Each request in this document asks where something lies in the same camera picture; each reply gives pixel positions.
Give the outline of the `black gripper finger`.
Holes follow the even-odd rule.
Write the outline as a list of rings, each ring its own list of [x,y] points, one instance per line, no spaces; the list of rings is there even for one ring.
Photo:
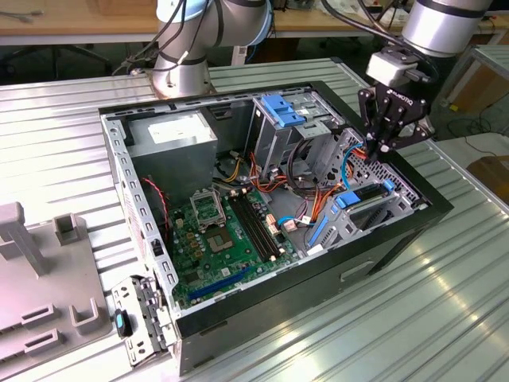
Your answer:
[[[425,141],[435,134],[435,129],[427,120],[408,125],[397,125],[386,129],[379,140],[379,151],[388,153]]]
[[[380,126],[375,88],[363,88],[358,92],[359,111],[365,133],[367,161],[377,161],[379,156]]]

